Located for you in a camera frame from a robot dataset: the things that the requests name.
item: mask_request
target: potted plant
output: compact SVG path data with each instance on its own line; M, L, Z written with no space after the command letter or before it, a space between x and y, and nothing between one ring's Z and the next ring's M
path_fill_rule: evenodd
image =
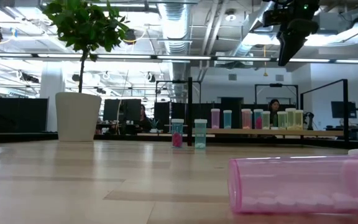
M57 26L58 39L82 53L78 93L57 93L58 135L61 141L92 141L99 115L101 98L83 94L85 60L93 62L92 54L100 46L110 52L124 40L128 27L126 18L107 2L108 15L101 7L85 0L54 0L43 13Z

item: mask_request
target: container lid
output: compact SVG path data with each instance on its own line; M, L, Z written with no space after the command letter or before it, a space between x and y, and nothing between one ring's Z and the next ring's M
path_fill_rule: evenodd
M198 124L206 124L207 120L205 119L195 119L194 123L198 123Z
M182 123L183 124L183 122L185 122L185 120L183 120L183 119L171 119L171 122L172 123Z

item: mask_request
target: ceiling light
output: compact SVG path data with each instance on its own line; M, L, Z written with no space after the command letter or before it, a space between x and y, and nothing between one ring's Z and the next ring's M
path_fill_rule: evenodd
M235 20L236 19L236 15L234 14L235 12L236 12L235 9L226 10L226 12L225 12L226 20L229 22Z
M161 55L158 59L165 60L211 60L209 56Z

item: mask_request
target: person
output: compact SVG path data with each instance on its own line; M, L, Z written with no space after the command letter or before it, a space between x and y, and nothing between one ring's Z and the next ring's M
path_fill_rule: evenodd
M280 102L278 99L272 99L268 104L270 111L270 127L277 127L277 112L280 109Z
M152 129L152 124L150 119L146 116L146 108L144 105L140 106L140 121L139 128L141 131L150 131Z

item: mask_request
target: plastic container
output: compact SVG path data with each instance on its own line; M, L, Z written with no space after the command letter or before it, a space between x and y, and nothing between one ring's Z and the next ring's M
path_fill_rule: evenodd
M173 147L181 147L183 144L182 136L183 136L183 119L172 119L172 146Z
M295 111L294 129L303 130L303 110Z
M221 110L220 109L211 109L211 127L213 129L219 129Z
M270 129L270 111L262 112L262 129Z
M252 111L251 109L241 109L242 128L252 129Z
M206 123L205 119L196 119L195 123L195 146L196 149L205 149L206 146Z
M287 129L292 130L294 129L295 125L295 108L287 108L285 112L287 112Z
M223 127L225 129L231 129L231 110L223 111Z
M254 127L255 129L262 129L262 109L254 110Z
M287 128L287 112L285 111L279 111L277 112L277 126L279 129L283 130Z
M231 159L233 212L358 213L358 149L346 156Z

